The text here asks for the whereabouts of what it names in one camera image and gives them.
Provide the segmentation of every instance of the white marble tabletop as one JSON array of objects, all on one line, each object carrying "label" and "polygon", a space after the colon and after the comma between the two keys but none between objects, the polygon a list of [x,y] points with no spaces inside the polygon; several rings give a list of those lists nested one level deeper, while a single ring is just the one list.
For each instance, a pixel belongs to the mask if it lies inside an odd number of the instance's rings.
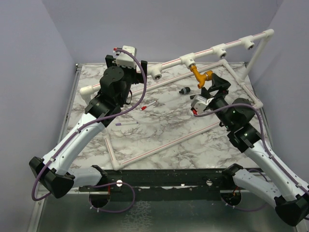
[{"label": "white marble tabletop", "polygon": [[[238,75],[245,70],[244,63],[231,64],[231,67]],[[105,69],[106,65],[104,64],[83,66],[70,115],[69,130],[77,123],[86,107],[86,103],[79,94],[79,89],[99,83],[99,79],[103,76]],[[218,76],[231,83],[227,101],[231,103],[239,97],[250,99],[224,66],[218,66],[212,70]],[[185,66],[166,69],[163,71],[163,76],[159,82],[187,72],[188,69]],[[153,85],[154,83],[155,81],[151,77],[148,77],[147,86]],[[117,117],[108,126],[116,158],[119,161],[125,161],[187,135],[190,132],[218,122],[216,115],[202,118],[193,117],[190,111],[190,95],[200,93],[197,84],[196,79],[191,76],[149,91],[146,93],[140,106],[142,107],[150,102],[156,101],[154,105],[144,111],[141,111],[140,107],[137,107],[130,113]],[[246,78],[246,84],[252,90],[248,77]],[[210,85],[211,82],[206,82],[205,87],[208,88]],[[142,87],[142,84],[132,86],[132,91],[141,89]],[[190,87],[190,94],[179,94],[178,91],[182,87]],[[140,95],[133,97],[132,104],[124,108],[131,107],[137,102],[139,97]],[[131,121],[138,121],[138,124],[127,126],[115,125],[117,122]],[[251,120],[251,123],[258,128],[256,117]],[[125,167],[125,169],[225,168],[233,163],[238,163],[246,168],[257,167],[250,158],[241,154],[230,144],[226,136],[227,134],[228,132],[224,128],[216,127],[197,137],[131,164]],[[72,168],[86,168],[94,164],[105,169],[112,168],[102,133],[99,133],[90,141],[73,162]]]}]

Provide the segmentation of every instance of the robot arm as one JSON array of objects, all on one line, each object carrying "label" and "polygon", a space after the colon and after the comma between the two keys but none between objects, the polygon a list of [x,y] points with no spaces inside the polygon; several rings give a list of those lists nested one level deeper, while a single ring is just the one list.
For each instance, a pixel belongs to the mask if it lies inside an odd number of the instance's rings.
[{"label": "robot arm", "polygon": [[[115,50],[118,57],[114,59],[113,56],[106,56],[108,68],[100,79],[101,89],[90,101],[75,127],[42,159],[34,157],[29,162],[34,175],[56,198],[64,196],[73,187],[107,182],[105,172],[96,165],[78,170],[70,169],[70,166],[93,137],[105,130],[116,116],[135,108],[144,96],[131,109],[121,113],[121,107],[128,104],[126,100],[131,85],[144,83],[145,88],[146,76],[136,72],[134,47],[123,46],[122,50]],[[147,73],[146,61],[141,61],[140,67],[144,74]]]},{"label": "robot arm", "polygon": [[[262,120],[248,100],[239,98],[232,105],[224,100],[229,87],[228,81],[213,73],[212,86],[209,89],[202,88],[201,94],[194,96],[191,110],[196,116],[215,113],[221,121],[220,126],[229,131],[227,136],[232,145],[251,158],[273,184],[262,181],[237,164],[227,168],[223,174],[235,185],[268,202],[284,222],[296,226],[309,214],[308,183],[289,169],[267,145],[262,125],[260,134],[249,123],[255,113],[260,123]],[[214,96],[210,94],[213,91],[217,91]],[[207,109],[212,112],[201,114]]]}]

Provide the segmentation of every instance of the orange pipe fitting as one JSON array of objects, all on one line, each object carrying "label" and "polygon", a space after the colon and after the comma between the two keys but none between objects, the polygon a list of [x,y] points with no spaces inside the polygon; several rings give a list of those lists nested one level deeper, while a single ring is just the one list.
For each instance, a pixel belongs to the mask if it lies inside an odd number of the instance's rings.
[{"label": "orange pipe fitting", "polygon": [[211,81],[211,75],[213,73],[211,70],[208,70],[204,74],[200,74],[197,70],[197,67],[195,65],[191,65],[190,71],[193,72],[195,78],[199,82],[199,84],[197,85],[198,88],[203,88],[203,86],[205,85],[205,81]]}]

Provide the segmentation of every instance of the metal bolt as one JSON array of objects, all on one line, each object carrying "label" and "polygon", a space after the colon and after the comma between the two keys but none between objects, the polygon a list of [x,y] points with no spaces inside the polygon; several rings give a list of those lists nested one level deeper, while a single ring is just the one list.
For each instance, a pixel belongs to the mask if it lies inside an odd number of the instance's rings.
[{"label": "metal bolt", "polygon": [[208,186],[212,186],[212,181],[211,181],[211,180],[206,180],[206,184],[207,184]]}]

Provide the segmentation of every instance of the gray wall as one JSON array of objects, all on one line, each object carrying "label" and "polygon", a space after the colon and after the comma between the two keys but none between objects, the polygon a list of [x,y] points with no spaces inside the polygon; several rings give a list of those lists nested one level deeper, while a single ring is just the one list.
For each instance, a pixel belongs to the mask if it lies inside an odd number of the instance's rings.
[{"label": "gray wall", "polygon": [[250,73],[264,103],[274,150],[309,182],[309,1],[286,0],[269,28],[275,35]]},{"label": "gray wall", "polygon": [[[283,0],[42,0],[78,63],[104,62],[116,46],[168,61],[265,30]],[[251,52],[230,49],[229,61]]]},{"label": "gray wall", "polygon": [[0,231],[26,231],[28,166],[59,135],[75,65],[40,0],[0,1]]}]

